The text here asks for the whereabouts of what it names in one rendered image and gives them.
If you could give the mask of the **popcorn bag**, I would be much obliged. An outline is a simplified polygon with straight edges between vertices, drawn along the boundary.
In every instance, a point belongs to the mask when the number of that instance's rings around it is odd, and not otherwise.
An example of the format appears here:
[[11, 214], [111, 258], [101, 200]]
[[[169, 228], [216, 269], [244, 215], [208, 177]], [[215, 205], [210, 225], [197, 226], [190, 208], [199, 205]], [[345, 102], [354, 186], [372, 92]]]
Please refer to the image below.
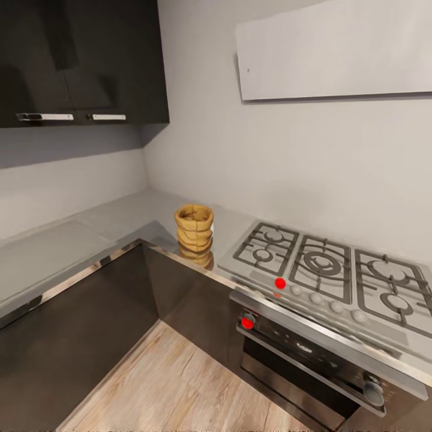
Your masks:
[[202, 204], [189, 204], [175, 212], [177, 238], [192, 251], [207, 249], [213, 237], [214, 212]]

